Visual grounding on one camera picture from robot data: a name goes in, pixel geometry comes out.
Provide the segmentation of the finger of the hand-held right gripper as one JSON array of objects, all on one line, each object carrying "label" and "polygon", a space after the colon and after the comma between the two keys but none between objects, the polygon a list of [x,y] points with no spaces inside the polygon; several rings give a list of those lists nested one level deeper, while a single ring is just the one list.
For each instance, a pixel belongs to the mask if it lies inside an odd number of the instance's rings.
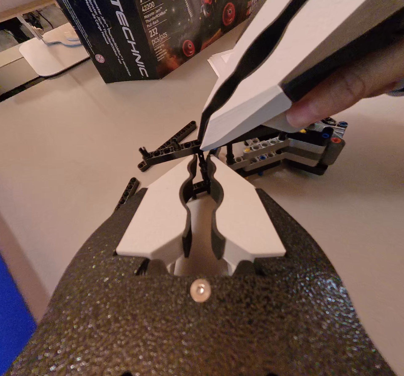
[{"label": "finger of the hand-held right gripper", "polygon": [[265,0],[219,68],[199,125],[202,150],[264,125],[293,133],[286,111],[340,66],[385,47],[403,0]]},{"label": "finger of the hand-held right gripper", "polygon": [[258,90],[252,75],[307,0],[259,0],[202,111],[199,138],[238,138],[285,111],[277,84]]}]

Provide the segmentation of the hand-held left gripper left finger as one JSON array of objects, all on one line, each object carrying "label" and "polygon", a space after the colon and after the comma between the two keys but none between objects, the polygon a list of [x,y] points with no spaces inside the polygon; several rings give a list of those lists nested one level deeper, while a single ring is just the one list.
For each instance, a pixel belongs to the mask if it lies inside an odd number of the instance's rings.
[{"label": "hand-held left gripper left finger", "polygon": [[189,257],[192,232],[187,202],[193,197],[194,156],[188,156],[144,189],[145,194],[116,252],[161,260],[166,266]]}]

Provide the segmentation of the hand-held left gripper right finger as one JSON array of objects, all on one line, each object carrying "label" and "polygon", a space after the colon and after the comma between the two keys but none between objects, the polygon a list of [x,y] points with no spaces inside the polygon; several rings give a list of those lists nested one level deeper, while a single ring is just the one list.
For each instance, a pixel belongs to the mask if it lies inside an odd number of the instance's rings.
[{"label": "hand-held left gripper right finger", "polygon": [[259,189],[217,157],[206,159],[210,195],[212,251],[233,275],[242,261],[283,257],[286,249],[259,196]]}]

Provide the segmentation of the long black pinned brick beam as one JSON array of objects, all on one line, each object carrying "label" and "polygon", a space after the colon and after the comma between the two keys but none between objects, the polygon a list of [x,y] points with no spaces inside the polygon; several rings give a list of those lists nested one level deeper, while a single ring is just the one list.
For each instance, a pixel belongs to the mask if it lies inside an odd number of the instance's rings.
[{"label": "long black pinned brick beam", "polygon": [[142,147],[139,149],[139,151],[143,157],[143,160],[138,164],[138,168],[141,172],[145,172],[151,166],[163,162],[173,161],[190,155],[197,155],[200,172],[202,175],[202,181],[197,182],[193,185],[192,198],[196,199],[197,195],[202,192],[207,192],[207,194],[210,194],[208,165],[204,156],[204,152],[200,149],[200,144],[201,142],[198,140],[178,143],[175,139],[172,139],[171,143],[168,146],[163,146],[151,152],[148,152],[144,147]]}]

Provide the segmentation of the grey black toy brick chassis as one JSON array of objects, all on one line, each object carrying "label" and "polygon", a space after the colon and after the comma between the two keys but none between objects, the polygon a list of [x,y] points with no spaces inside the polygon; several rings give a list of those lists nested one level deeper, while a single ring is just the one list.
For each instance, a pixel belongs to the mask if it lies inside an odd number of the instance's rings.
[{"label": "grey black toy brick chassis", "polygon": [[346,121],[327,117],[294,133],[259,126],[226,146],[225,164],[242,177],[262,175],[282,163],[323,175],[344,148]]}]

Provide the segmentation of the person's right hand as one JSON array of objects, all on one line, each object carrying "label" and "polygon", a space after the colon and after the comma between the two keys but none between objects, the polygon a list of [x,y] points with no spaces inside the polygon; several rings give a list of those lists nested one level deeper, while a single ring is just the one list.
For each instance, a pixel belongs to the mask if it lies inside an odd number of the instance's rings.
[{"label": "person's right hand", "polygon": [[403,79],[403,62],[403,47],[397,45],[336,71],[290,107],[286,112],[288,123],[304,128],[361,99],[392,91]]}]

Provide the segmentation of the short black brick beam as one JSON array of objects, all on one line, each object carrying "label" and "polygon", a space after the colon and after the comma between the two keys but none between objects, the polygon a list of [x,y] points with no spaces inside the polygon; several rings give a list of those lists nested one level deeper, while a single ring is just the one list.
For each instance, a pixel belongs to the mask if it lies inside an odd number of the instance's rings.
[{"label": "short black brick beam", "polygon": [[121,206],[123,206],[129,198],[131,198],[137,191],[138,187],[140,185],[140,182],[137,178],[132,177],[130,181],[128,182],[127,186],[124,189],[123,194],[121,195],[114,212],[120,209]]}]

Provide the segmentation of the white instruction booklet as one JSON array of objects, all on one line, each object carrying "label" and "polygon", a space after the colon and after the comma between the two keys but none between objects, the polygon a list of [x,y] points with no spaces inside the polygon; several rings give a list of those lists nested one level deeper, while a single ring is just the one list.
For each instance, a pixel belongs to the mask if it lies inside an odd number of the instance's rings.
[{"label": "white instruction booklet", "polygon": [[214,54],[208,58],[208,63],[211,68],[214,70],[217,77],[220,77],[223,73],[226,72],[226,65],[233,54],[233,49],[226,50],[217,54]]}]

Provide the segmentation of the black toy set box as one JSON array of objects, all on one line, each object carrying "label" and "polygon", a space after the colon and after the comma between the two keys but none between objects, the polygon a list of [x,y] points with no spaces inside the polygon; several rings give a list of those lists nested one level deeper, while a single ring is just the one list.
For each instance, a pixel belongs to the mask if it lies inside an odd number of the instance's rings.
[{"label": "black toy set box", "polygon": [[258,0],[56,0],[105,83],[161,79]]}]

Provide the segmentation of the white stand base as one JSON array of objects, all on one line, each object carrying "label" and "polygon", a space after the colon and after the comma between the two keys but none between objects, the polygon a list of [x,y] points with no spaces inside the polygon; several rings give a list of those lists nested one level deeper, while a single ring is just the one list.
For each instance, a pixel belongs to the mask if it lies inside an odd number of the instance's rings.
[{"label": "white stand base", "polygon": [[34,36],[19,45],[18,50],[38,76],[53,77],[89,59],[69,22],[41,34],[22,15],[16,17]]}]

